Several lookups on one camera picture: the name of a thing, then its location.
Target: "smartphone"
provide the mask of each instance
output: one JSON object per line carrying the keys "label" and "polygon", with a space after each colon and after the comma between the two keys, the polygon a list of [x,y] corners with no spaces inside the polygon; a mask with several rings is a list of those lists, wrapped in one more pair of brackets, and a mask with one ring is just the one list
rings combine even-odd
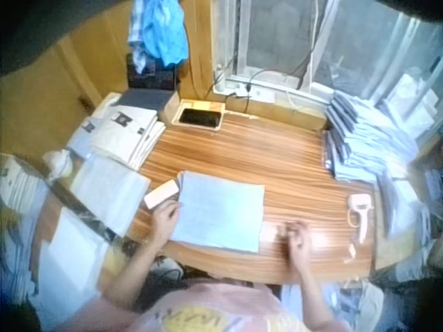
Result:
{"label": "smartphone", "polygon": [[217,128],[222,113],[212,111],[199,111],[197,109],[184,109],[179,118],[179,122],[190,125]]}

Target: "stack of papers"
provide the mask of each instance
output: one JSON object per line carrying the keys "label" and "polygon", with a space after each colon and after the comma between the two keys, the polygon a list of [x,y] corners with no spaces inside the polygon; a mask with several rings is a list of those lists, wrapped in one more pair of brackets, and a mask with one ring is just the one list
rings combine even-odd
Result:
{"label": "stack of papers", "polygon": [[415,141],[391,114],[357,97],[336,91],[326,114],[332,125],[325,134],[326,161],[339,180],[374,183],[387,169],[404,176],[418,153]]}
{"label": "stack of papers", "polygon": [[388,237],[403,234],[417,223],[422,203],[406,180],[393,180],[387,174],[379,176],[380,194]]}
{"label": "stack of papers", "polygon": [[99,220],[125,236],[150,180],[116,161],[94,154],[86,159],[70,191]]}
{"label": "stack of papers", "polygon": [[62,208],[51,244],[40,249],[38,294],[30,298],[42,330],[54,329],[99,295],[96,284],[107,243]]}
{"label": "stack of papers", "polygon": [[[13,158],[13,162],[20,162],[25,172],[34,172],[21,160]],[[48,193],[45,182],[37,178],[35,194],[31,199],[28,212],[20,214],[8,208],[1,202],[1,301],[4,304],[20,305],[26,301],[28,295],[35,291],[31,281],[30,254],[37,225],[38,216]]]}
{"label": "stack of papers", "polygon": [[184,171],[171,240],[258,252],[264,186]]}
{"label": "stack of papers", "polygon": [[152,109],[117,105],[107,110],[103,123],[91,134],[92,150],[138,170],[165,125]]}
{"label": "stack of papers", "polygon": [[8,156],[1,168],[0,195],[6,206],[27,214],[33,202],[39,177],[14,156]]}

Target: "wood grain surface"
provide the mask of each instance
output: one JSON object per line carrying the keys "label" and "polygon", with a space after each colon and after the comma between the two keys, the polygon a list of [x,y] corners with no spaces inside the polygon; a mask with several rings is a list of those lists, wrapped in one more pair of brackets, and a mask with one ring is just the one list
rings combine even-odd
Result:
{"label": "wood grain surface", "polygon": [[[318,133],[234,114],[225,115],[218,132],[169,127],[139,172],[152,180],[154,189],[182,170],[265,185],[260,253],[169,243],[167,256],[220,277],[281,284],[291,275],[287,240],[280,230],[304,221],[312,228],[311,268],[319,279],[345,281],[369,275],[373,210],[366,240],[356,246],[356,259],[344,261],[350,258],[348,247],[356,233],[347,222],[347,198],[356,193],[373,196],[372,187],[334,180],[322,166]],[[128,236],[141,241],[149,233],[150,213],[142,203]]]}

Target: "white paper sheet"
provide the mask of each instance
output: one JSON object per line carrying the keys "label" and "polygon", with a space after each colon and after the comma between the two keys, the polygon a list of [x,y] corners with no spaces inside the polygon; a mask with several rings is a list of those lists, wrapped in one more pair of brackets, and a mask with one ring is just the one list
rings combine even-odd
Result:
{"label": "white paper sheet", "polygon": [[108,109],[110,113],[103,124],[91,134],[92,150],[127,164],[146,134],[144,131],[155,122],[157,112],[121,105]]}
{"label": "white paper sheet", "polygon": [[171,240],[258,252],[264,186],[185,171]]}
{"label": "white paper sheet", "polygon": [[75,177],[71,191],[99,220],[123,237],[150,180],[116,161],[93,155]]}
{"label": "white paper sheet", "polygon": [[80,292],[95,288],[107,246],[72,211],[62,208],[49,251]]}
{"label": "white paper sheet", "polygon": [[38,294],[29,300],[34,306],[43,331],[65,322],[92,297],[95,289],[80,292],[52,256],[47,242],[42,242],[39,257]]}

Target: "windowsill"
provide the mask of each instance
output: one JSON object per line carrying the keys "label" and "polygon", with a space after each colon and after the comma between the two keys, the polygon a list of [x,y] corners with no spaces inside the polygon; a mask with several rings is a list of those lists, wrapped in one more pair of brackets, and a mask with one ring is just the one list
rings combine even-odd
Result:
{"label": "windowsill", "polygon": [[[246,99],[248,93],[245,86],[249,82],[248,79],[232,75],[225,82],[225,87],[222,91],[218,91],[217,87],[214,86],[213,93],[224,96],[235,93],[232,99]],[[317,83],[312,84],[311,93],[308,93],[279,84],[253,80],[251,91],[249,92],[249,100],[273,104],[290,111],[306,113],[325,120],[325,110],[329,105],[333,92],[334,90],[331,88]]]}

